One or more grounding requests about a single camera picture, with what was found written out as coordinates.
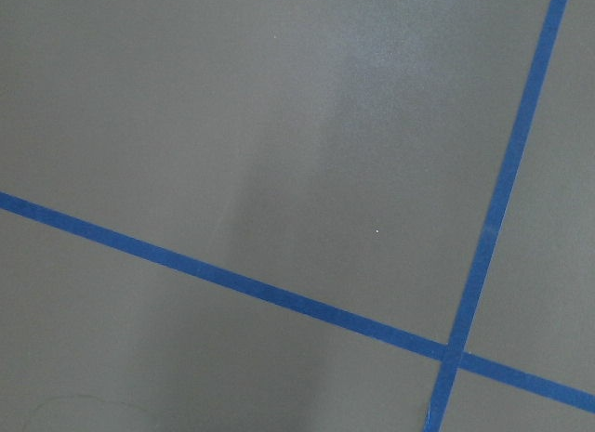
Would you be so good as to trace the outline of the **brown paper table cover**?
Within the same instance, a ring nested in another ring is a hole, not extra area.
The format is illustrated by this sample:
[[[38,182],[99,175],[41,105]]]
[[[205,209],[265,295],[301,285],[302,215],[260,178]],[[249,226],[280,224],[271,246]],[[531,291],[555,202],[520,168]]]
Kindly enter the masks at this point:
[[[1,190],[446,344],[550,0],[1,0]],[[419,431],[440,364],[9,212],[5,431]]]

